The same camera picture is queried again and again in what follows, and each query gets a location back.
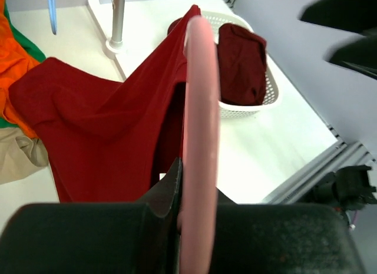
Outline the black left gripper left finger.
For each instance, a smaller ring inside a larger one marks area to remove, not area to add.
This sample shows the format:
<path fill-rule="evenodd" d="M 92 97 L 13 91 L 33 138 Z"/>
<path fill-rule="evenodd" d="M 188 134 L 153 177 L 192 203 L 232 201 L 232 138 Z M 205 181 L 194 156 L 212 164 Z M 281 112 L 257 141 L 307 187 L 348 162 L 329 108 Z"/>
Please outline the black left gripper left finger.
<path fill-rule="evenodd" d="M 122 203 L 21 207 L 1 235 L 2 273 L 177 273 L 183 164 Z"/>

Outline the white metal clothes rack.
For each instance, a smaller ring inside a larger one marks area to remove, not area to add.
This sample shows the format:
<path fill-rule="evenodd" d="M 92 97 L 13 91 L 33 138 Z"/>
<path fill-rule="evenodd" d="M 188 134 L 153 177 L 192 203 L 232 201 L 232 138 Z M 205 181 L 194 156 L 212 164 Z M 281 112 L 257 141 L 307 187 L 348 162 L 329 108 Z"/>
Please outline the white metal clothes rack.
<path fill-rule="evenodd" d="M 126 80 L 126 74 L 120 63 L 119 58 L 123 55 L 125 48 L 123 43 L 123 25 L 124 25 L 124 11 L 125 0 L 112 0 L 112 24 L 111 34 L 109 35 L 105 29 L 105 21 L 101 13 L 101 4 L 99 0 L 87 0 L 87 7 L 92 16 L 93 21 L 98 27 L 101 37 L 104 40 L 103 52 L 117 66 L 117 70 L 123 80 Z"/>

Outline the white plastic laundry basket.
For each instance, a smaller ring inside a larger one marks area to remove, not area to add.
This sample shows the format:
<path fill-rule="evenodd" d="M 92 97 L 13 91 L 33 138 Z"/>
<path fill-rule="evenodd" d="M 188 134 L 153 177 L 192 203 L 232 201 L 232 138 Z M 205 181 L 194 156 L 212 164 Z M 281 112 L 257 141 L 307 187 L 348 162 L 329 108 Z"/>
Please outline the white plastic laundry basket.
<path fill-rule="evenodd" d="M 203 10 L 201 12 L 203 18 L 209 21 L 215 44 L 219 41 L 219 28 L 225 23 L 231 23 L 246 28 L 248 31 L 254 33 L 251 26 L 241 17 L 237 15 L 229 15 L 221 12 L 211 12 Z M 281 96 L 279 87 L 277 86 L 272 71 L 267 65 L 267 71 L 265 73 L 266 78 L 266 95 L 264 97 L 262 105 L 257 106 L 235 106 L 227 105 L 219 101 L 220 112 L 223 118 L 238 118 L 253 115 L 259 111 L 270 109 L 278 105 Z"/>

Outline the green t shirt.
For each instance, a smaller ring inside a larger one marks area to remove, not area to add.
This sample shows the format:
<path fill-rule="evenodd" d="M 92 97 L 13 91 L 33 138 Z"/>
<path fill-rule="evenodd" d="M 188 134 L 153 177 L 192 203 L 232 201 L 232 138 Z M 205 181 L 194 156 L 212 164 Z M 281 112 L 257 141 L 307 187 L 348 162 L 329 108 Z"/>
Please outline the green t shirt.
<path fill-rule="evenodd" d="M 42 53 L 42 51 L 11 24 L 10 15 L 6 5 L 4 6 L 4 11 L 1 15 L 1 21 L 5 20 L 8 21 L 10 31 L 12 32 L 15 41 L 24 49 L 24 51 L 27 52 L 34 60 L 43 62 L 46 59 L 46 56 Z M 1 128 L 18 126 L 17 124 L 10 123 L 8 119 L 4 118 L 3 116 L 6 99 L 6 86 L 9 87 L 11 84 L 11 80 L 6 80 L 5 74 L 10 71 L 11 66 L 15 65 L 15 61 L 8 61 L 8 59 L 10 59 L 10 54 L 10 51 L 5 49 L 4 44 L 1 43 Z"/>

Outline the dark red t shirt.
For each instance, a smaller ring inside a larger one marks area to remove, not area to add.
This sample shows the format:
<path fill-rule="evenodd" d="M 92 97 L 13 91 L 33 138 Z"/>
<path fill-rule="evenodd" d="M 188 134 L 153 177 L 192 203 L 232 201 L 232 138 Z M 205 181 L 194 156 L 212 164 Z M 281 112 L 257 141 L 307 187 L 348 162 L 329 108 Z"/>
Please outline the dark red t shirt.
<path fill-rule="evenodd" d="M 124 81 L 48 58 L 10 86 L 14 109 L 48 152 L 60 202 L 133 201 L 181 156 L 183 44 L 193 5 Z"/>

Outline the beige t shirt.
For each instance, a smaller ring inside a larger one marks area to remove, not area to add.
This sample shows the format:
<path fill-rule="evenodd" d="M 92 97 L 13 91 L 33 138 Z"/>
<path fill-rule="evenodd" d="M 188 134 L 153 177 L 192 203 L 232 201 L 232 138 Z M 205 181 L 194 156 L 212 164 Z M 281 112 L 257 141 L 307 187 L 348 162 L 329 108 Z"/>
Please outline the beige t shirt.
<path fill-rule="evenodd" d="M 48 165 L 43 142 L 19 128 L 1 129 L 1 184 L 22 180 Z"/>

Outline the dark red shirt in basket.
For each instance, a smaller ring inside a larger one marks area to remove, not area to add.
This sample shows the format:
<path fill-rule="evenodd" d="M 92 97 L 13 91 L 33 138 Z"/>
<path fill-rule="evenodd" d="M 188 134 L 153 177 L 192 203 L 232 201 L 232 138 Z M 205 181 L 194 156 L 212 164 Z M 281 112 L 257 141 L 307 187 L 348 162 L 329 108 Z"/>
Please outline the dark red shirt in basket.
<path fill-rule="evenodd" d="M 266 40 L 236 24 L 219 28 L 216 44 L 221 103 L 262 105 L 266 95 Z"/>

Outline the orange t shirt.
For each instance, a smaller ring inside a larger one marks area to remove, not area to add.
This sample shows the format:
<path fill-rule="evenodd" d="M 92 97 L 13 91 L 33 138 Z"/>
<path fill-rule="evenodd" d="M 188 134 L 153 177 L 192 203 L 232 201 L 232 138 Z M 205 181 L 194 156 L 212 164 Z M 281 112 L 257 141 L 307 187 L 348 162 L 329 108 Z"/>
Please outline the orange t shirt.
<path fill-rule="evenodd" d="M 36 138 L 36 133 L 21 119 L 9 98 L 9 87 L 27 71 L 39 64 L 15 40 L 4 15 L 5 0 L 1 0 L 1 117 L 16 124 L 26 136 Z"/>

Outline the pink plastic hanger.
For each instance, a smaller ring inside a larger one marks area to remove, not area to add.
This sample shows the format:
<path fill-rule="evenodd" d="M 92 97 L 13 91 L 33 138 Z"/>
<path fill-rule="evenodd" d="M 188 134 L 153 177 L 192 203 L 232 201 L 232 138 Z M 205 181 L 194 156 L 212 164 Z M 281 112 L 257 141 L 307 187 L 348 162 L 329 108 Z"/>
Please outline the pink plastic hanger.
<path fill-rule="evenodd" d="M 183 134 L 180 273 L 208 273 L 217 209 L 219 68 L 209 22 L 189 20 L 184 42 L 187 82 Z"/>

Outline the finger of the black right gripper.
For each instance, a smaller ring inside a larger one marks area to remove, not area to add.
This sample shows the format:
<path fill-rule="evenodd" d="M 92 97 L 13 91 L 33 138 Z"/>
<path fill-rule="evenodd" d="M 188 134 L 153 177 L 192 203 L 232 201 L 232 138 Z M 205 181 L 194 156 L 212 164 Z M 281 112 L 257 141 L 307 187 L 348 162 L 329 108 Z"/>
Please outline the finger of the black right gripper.
<path fill-rule="evenodd" d="M 315 0 L 303 9 L 300 20 L 363 34 L 376 28 L 376 0 Z"/>
<path fill-rule="evenodd" d="M 325 61 L 372 79 L 376 79 L 376 29 L 362 37 L 333 46 L 323 57 Z"/>

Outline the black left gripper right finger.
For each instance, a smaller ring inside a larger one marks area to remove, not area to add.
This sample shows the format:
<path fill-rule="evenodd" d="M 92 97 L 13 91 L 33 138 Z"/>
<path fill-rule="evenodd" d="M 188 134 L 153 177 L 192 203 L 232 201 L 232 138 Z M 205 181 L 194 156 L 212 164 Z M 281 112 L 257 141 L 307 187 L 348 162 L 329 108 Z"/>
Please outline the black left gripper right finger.
<path fill-rule="evenodd" d="M 237 204 L 218 193 L 211 273 L 365 273 L 345 221 L 319 204 Z"/>

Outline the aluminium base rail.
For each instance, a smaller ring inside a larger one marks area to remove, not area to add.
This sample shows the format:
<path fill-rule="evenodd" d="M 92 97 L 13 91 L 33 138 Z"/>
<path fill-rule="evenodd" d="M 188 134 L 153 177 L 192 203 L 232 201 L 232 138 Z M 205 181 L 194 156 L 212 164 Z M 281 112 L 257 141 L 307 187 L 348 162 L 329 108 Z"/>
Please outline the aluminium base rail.
<path fill-rule="evenodd" d="M 360 141 L 347 143 L 333 127 L 328 126 L 328 129 L 335 136 L 336 143 L 275 188 L 262 200 L 262 203 L 294 203 L 329 172 L 337 171 L 346 166 L 376 166 L 376 158 Z"/>

